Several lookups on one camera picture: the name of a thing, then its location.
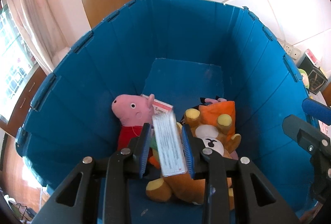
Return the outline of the white printed medicine box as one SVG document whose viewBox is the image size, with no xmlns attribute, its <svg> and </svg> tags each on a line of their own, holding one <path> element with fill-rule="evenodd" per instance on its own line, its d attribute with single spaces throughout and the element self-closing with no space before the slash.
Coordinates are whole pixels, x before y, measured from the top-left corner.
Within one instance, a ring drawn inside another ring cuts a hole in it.
<svg viewBox="0 0 331 224">
<path fill-rule="evenodd" d="M 153 127 L 162 175 L 185 174 L 187 166 L 174 112 L 153 116 Z"/>
</svg>

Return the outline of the brown bear plush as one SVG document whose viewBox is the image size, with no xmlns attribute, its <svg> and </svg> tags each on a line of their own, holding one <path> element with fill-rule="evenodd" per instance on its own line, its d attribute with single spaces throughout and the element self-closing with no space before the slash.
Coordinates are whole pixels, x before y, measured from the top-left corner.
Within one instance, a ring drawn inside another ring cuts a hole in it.
<svg viewBox="0 0 331 224">
<path fill-rule="evenodd" d="M 187 171 L 176 175 L 165 174 L 165 161 L 158 152 L 157 139 L 152 138 L 153 155 L 149 162 L 162 172 L 160 178 L 150 181 L 145 189 L 147 197 L 155 202 L 168 202 L 176 197 L 184 202 L 203 204 L 207 162 L 203 150 L 211 150 L 222 157 L 232 159 L 241 143 L 241 135 L 235 133 L 234 116 L 228 112 L 208 112 L 207 107 L 190 108 L 184 113 L 184 123 L 179 126 Z"/>
</svg>

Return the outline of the black gift box gold pattern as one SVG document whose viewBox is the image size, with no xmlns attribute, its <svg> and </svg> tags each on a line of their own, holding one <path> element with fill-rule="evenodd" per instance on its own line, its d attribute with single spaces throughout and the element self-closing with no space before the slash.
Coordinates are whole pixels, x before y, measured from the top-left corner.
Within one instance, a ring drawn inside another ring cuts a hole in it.
<svg viewBox="0 0 331 224">
<path fill-rule="evenodd" d="M 305 85 L 309 85 L 309 92 L 317 94 L 326 85 L 327 79 L 325 75 L 320 68 L 317 68 L 313 64 L 307 55 L 303 56 L 302 61 L 299 64 L 299 71 L 304 71 L 307 75 L 307 82 L 305 82 Z"/>
</svg>

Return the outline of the green hooded plush doll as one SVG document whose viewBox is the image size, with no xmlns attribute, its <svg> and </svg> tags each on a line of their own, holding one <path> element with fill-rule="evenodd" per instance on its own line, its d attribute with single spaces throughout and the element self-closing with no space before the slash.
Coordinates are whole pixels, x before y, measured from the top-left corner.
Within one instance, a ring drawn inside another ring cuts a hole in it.
<svg viewBox="0 0 331 224">
<path fill-rule="evenodd" d="M 304 86 L 305 86 L 307 89 L 309 89 L 309 87 L 310 87 L 310 83 L 309 83 L 309 77 L 308 77 L 306 71 L 303 70 L 303 69 L 301 69 L 301 68 L 299 68 L 299 72 L 300 72 L 300 74 L 301 74 L 301 76 L 302 76 L 302 82 L 303 82 Z"/>
</svg>

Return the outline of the red white tissue box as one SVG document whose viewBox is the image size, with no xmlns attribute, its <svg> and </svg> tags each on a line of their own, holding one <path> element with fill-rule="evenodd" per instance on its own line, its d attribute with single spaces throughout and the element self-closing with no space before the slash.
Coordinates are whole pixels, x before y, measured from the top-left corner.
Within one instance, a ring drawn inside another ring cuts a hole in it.
<svg viewBox="0 0 331 224">
<path fill-rule="evenodd" d="M 320 68 L 320 61 L 316 58 L 313 52 L 310 49 L 305 51 L 305 57 L 311 62 L 316 68 Z"/>
</svg>

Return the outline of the pink pig plush orange dress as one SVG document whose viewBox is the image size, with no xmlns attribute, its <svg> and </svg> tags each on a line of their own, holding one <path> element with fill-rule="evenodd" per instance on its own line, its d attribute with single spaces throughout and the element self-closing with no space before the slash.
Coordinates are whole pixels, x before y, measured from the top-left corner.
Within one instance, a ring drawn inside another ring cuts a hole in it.
<svg viewBox="0 0 331 224">
<path fill-rule="evenodd" d="M 232 119 L 232 126 L 227 132 L 227 136 L 235 134 L 236 108 L 234 101 L 216 101 L 210 105 L 200 105 L 200 123 L 217 126 L 217 118 L 221 114 L 228 114 Z"/>
</svg>

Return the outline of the pink pig plush red dress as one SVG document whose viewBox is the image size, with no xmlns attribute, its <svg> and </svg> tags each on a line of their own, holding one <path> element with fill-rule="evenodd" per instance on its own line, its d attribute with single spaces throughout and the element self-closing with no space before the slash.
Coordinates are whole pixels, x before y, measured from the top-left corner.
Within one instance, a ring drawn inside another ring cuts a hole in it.
<svg viewBox="0 0 331 224">
<path fill-rule="evenodd" d="M 126 148 L 130 140 L 139 137 L 145 123 L 152 123 L 154 94 L 148 97 L 118 95 L 112 102 L 112 112 L 121 122 L 117 150 Z"/>
</svg>

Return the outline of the pink white small box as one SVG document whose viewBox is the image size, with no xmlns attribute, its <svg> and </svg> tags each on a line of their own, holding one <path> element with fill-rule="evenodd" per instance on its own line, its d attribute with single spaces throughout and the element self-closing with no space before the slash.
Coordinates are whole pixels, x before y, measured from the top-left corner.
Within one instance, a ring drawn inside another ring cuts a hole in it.
<svg viewBox="0 0 331 224">
<path fill-rule="evenodd" d="M 139 110 L 143 116 L 152 117 L 154 115 L 161 115 L 171 112 L 173 106 L 165 102 L 159 101 L 154 94 L 138 96 Z"/>
</svg>

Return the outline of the blue plastic storage bin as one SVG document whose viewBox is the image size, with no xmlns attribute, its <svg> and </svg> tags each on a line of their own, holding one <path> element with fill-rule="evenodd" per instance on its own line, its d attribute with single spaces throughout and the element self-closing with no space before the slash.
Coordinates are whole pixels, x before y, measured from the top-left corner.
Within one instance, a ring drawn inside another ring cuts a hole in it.
<svg viewBox="0 0 331 224">
<path fill-rule="evenodd" d="M 52 189 L 86 156 L 114 153 L 121 94 L 171 104 L 178 119 L 201 98 L 235 102 L 237 153 L 250 158 L 301 216 L 315 205 L 310 155 L 284 134 L 307 91 L 292 58 L 247 8 L 206 0 L 133 0 L 76 42 L 36 92 L 17 153 Z"/>
</svg>

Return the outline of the pink curtain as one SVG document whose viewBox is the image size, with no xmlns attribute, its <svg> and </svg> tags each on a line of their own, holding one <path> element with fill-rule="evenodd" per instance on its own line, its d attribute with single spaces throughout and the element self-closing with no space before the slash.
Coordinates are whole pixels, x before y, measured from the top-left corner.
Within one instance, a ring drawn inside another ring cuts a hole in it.
<svg viewBox="0 0 331 224">
<path fill-rule="evenodd" d="M 82 0 L 6 0 L 42 70 L 49 74 L 91 27 Z"/>
</svg>

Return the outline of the white wall socket panel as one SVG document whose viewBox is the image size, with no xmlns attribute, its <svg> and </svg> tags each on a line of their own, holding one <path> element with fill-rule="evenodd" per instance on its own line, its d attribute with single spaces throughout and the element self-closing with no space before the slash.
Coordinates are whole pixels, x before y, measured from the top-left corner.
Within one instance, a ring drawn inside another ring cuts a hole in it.
<svg viewBox="0 0 331 224">
<path fill-rule="evenodd" d="M 296 48 L 295 46 L 289 44 L 288 42 L 282 40 L 282 39 L 277 39 L 284 51 L 293 59 L 293 60 L 298 60 L 301 57 L 301 50 Z"/>
</svg>

